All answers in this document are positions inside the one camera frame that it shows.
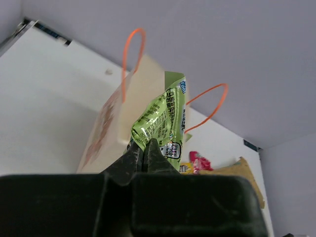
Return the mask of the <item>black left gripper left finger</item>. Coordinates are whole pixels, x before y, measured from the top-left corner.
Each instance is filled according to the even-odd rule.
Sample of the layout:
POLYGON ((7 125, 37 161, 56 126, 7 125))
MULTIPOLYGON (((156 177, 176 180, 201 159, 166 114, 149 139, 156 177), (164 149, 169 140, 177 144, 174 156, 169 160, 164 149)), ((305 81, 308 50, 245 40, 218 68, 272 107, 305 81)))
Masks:
POLYGON ((135 142, 131 142, 127 151, 102 173, 116 184, 126 186, 136 172, 142 171, 143 159, 143 150, 135 142))

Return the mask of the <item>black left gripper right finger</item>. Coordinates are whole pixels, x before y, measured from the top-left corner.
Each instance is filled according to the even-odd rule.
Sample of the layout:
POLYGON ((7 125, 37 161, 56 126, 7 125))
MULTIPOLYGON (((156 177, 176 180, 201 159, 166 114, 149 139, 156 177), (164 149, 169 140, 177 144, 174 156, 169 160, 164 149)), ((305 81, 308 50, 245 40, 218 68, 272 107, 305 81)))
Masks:
POLYGON ((154 174, 180 174, 162 155, 157 139, 151 139, 145 148, 144 172, 154 174))

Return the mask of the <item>green snack packet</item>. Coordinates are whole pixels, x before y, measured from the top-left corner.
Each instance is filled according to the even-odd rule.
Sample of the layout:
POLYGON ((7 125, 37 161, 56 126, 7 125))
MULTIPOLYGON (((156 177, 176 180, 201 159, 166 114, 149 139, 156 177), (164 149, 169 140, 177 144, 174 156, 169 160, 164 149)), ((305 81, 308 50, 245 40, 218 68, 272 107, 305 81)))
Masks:
POLYGON ((164 72, 165 91, 153 99, 131 127, 131 142, 143 151, 156 139, 161 154, 180 169, 186 130, 186 77, 183 73, 164 72))

